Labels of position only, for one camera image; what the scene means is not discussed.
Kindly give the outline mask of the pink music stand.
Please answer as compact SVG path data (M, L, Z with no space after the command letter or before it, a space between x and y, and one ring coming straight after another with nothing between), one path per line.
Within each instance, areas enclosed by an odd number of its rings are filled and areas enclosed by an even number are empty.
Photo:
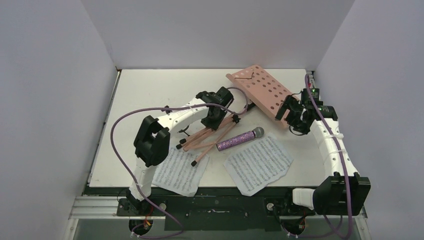
M257 64L235 73L228 73L226 77L234 86L243 90L248 97L249 104L254 104L272 120L275 118L279 108L283 105L286 97L292 94L287 87ZM177 145L177 148L183 149L185 152L198 148L206 148L191 163L194 167L236 125L239 119L235 114L230 114L217 127L206 126L193 135L182 139ZM222 128L226 128L226 130L214 142L202 143L202 141Z

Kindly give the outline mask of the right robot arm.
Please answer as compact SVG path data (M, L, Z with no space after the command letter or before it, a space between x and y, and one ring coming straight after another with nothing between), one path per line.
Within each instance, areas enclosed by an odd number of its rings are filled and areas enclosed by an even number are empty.
M284 211L294 215L306 207L319 215L357 216L371 183L353 165L343 143L338 115L333 106L320 100L320 90L304 88L300 99L292 94L286 96L275 119L285 120L291 131L313 135L325 171L325 179L317 188L293 189L292 195L282 201Z

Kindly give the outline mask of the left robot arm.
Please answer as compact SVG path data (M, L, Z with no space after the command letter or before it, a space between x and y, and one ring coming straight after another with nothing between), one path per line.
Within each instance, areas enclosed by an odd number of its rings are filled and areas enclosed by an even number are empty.
M217 130L227 112L224 108L234 101L233 94L225 87L217 92L199 92L180 110L167 110L159 117L146 116L136 134L136 167L134 180L126 193L129 208L136 215L149 210L151 184L156 168L169 154L171 135L184 127L200 121L206 128Z

